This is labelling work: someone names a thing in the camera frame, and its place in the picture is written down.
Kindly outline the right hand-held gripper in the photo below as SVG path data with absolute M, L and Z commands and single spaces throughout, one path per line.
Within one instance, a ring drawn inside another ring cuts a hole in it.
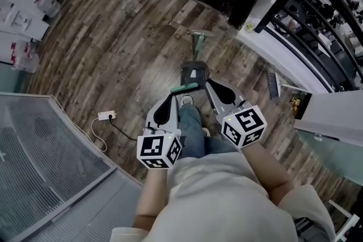
M 205 90 L 216 114 L 228 113 L 222 119 L 221 135 L 233 146 L 242 149 L 259 141 L 267 127 L 267 122 L 257 105 L 241 109 L 242 93 L 238 87 L 222 80 L 208 79 Z

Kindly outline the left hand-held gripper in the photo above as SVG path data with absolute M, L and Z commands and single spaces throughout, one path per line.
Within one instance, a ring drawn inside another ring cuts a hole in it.
M 179 103 L 174 95 L 149 110 L 143 134 L 137 138 L 137 159 L 148 169 L 170 169 L 181 151 Z

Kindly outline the person's right forearm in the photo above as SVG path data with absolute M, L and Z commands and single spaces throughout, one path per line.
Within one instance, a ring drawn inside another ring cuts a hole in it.
M 294 189 L 293 179 L 286 169 L 262 145 L 254 143 L 242 149 L 255 176 L 278 205 Z

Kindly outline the person's left forearm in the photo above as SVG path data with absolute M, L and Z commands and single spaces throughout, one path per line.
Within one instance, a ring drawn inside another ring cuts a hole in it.
M 150 231 L 168 202 L 167 170 L 150 169 L 138 200 L 133 228 Z

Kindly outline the person's blue jeans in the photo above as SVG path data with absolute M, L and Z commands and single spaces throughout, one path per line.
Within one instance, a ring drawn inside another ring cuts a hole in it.
M 180 130 L 184 137 L 184 147 L 178 159 L 203 158 L 210 154 L 238 152 L 229 142 L 204 135 L 201 116 L 192 104 L 185 104 L 180 109 Z

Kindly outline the white power strip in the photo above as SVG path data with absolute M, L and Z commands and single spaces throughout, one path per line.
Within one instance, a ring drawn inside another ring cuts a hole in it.
M 106 120 L 113 120 L 116 118 L 115 111 L 104 111 L 98 113 L 98 120 L 99 121 L 106 121 Z

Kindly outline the dark box with yellow items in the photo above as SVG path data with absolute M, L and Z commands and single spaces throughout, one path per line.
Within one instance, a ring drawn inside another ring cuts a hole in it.
M 293 93 L 289 103 L 290 103 L 290 107 L 292 110 L 292 114 L 294 117 L 297 116 L 298 111 L 301 107 L 301 105 L 303 104 L 303 100 L 306 97 L 306 93 L 300 92 L 300 93 Z

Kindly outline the person's cream shirt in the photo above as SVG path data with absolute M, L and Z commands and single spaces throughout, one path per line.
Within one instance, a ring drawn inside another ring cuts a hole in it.
M 334 242 L 311 185 L 273 202 L 240 152 L 183 158 L 168 174 L 168 202 L 151 229 L 118 227 L 110 242 Z

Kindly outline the black metal railing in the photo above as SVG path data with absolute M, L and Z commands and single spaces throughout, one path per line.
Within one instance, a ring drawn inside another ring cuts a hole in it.
M 330 49 L 328 49 L 328 47 L 311 27 L 307 26 L 307 24 L 303 22 L 294 12 L 287 8 L 286 4 L 288 1 L 289 0 L 276 0 L 272 7 L 268 10 L 266 16 L 262 18 L 255 28 L 255 32 L 260 33 L 261 31 L 266 31 L 277 41 L 279 41 L 296 59 L 299 60 L 301 64 L 304 65 L 305 68 L 309 70 L 309 72 L 313 74 L 315 78 L 317 78 L 320 84 L 324 87 L 325 91 L 338 92 L 357 90 L 358 87 L 355 85 L 353 79 L 349 77 L 346 69 L 336 58 L 335 54 L 332 53 Z M 353 53 L 338 36 L 328 20 L 308 0 L 296 1 L 302 4 L 303 8 L 313 12 L 314 16 L 316 16 L 321 21 L 321 23 L 324 24 L 324 27 L 334 35 L 336 42 L 340 45 L 340 49 L 347 55 L 352 66 L 355 68 L 355 71 L 358 73 L 361 81 L 363 82 L 363 72 L 358 66 L 356 57 L 353 56 Z M 363 29 L 361 29 L 358 25 L 358 21 L 354 17 L 353 12 L 349 9 L 348 5 L 343 0 L 329 1 L 333 7 L 337 9 L 338 13 L 343 17 L 347 25 L 349 25 L 349 27 L 352 29 L 353 33 L 358 37 L 359 42 L 363 44 Z M 321 56 L 317 55 L 307 45 L 303 38 L 299 37 L 295 32 L 292 31 L 292 29 L 284 25 L 281 19 L 277 18 L 277 15 L 280 11 L 283 11 L 287 14 L 287 16 L 290 16 L 293 18 L 293 20 L 297 21 L 302 29 L 304 29 L 306 33 L 308 33 L 314 39 L 315 42 L 323 47 L 323 51 L 328 54 L 332 62 L 335 64 L 336 69 L 344 77 L 342 82 L 338 82 L 334 78 L 333 71 L 326 66 L 326 63 L 323 62 Z

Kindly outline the glass partition with blinds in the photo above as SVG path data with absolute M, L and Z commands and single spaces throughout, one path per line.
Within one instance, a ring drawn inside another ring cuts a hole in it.
M 0 242 L 108 242 L 140 192 L 50 97 L 0 92 Z

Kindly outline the frosted glass panel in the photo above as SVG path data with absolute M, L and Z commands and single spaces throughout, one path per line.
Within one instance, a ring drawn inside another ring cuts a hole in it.
M 300 129 L 297 132 L 325 167 L 363 186 L 363 146 Z

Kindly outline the clear water jug red cap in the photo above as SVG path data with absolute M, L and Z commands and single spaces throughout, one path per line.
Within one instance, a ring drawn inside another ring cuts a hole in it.
M 15 52 L 13 61 L 13 67 L 15 69 L 27 73 L 34 73 L 39 65 L 39 56 L 36 53 Z
M 60 10 L 60 4 L 57 0 L 35 0 L 35 5 L 49 18 L 54 18 Z
M 11 59 L 15 60 L 16 57 L 29 57 L 31 54 L 31 43 L 28 41 L 18 41 L 11 44 Z

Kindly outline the white water dispenser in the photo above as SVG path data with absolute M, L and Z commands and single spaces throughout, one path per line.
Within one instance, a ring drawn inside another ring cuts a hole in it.
M 22 10 L 18 10 L 11 22 L 11 27 L 18 32 L 25 32 L 32 22 L 32 18 Z

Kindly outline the dispenser water bottle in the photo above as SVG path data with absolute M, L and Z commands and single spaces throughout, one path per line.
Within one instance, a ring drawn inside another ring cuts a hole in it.
M 14 3 L 9 0 L 0 0 L 0 23 L 6 23 L 12 13 Z

